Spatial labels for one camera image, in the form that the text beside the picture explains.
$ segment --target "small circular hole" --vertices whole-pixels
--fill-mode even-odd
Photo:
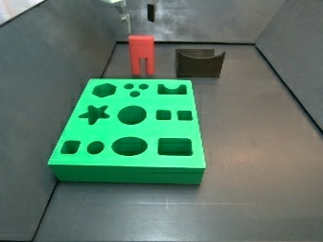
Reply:
[[[104,150],[104,143],[100,141],[95,141],[87,146],[87,152],[91,155],[99,154],[103,150]]]
[[[148,84],[140,84],[140,85],[139,85],[139,88],[140,88],[142,90],[148,89],[148,87],[150,87]]]
[[[134,88],[134,84],[127,84],[126,85],[126,89],[132,89]]]
[[[131,95],[132,97],[138,97],[138,96],[140,95],[140,93],[136,92],[136,91],[134,91],[134,92],[130,93],[130,95]]]

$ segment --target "green board side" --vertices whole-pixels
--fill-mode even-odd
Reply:
[[[146,182],[131,181],[128,174],[172,174],[163,183],[179,183],[175,174],[202,177],[206,162],[191,81],[91,79],[48,165],[63,181],[113,182],[104,175],[112,170],[120,174],[115,182]]]

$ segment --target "gray wall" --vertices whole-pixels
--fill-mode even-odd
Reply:
[[[288,0],[256,46],[323,129],[323,1]]]
[[[92,0],[51,0],[0,28],[0,240],[33,238],[60,126],[115,45],[108,11]]]
[[[132,34],[156,41],[255,43],[286,0],[160,0],[156,21],[147,21],[148,0],[128,0]],[[127,41],[127,30],[111,12],[113,34]]]

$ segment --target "circular hole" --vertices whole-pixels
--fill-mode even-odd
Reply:
[[[130,93],[130,95],[131,95],[132,97],[138,97],[138,96],[140,95],[140,93],[136,92],[136,91],[134,91],[134,92]]]
[[[148,84],[140,84],[139,85],[139,88],[143,89],[143,90],[148,89],[148,87],[150,87]]]
[[[134,88],[134,84],[126,84],[126,89],[132,89]]]
[[[122,138],[112,144],[113,151],[124,156],[139,155],[147,150],[147,148],[147,142],[136,137]]]
[[[124,124],[136,125],[146,120],[147,111],[139,106],[128,106],[119,111],[118,118]]]
[[[104,150],[104,143],[100,141],[95,141],[87,146],[87,152],[91,155],[99,154],[103,150]]]

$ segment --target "gray metal panel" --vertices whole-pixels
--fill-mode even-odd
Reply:
[[[323,129],[323,1],[287,1],[256,45]]]
[[[254,46],[158,44],[156,78],[175,49],[226,51],[220,78],[194,78],[207,170],[200,186],[57,185],[35,241],[323,239],[323,137]],[[107,78],[131,78],[119,44]]]
[[[0,29],[0,240],[33,238],[56,184],[51,144],[113,45],[91,0],[48,1]]]
[[[255,43],[286,0],[162,0],[155,22],[148,21],[148,0],[127,1],[132,34],[154,35],[156,41]],[[127,30],[111,14],[113,34],[127,41]]]

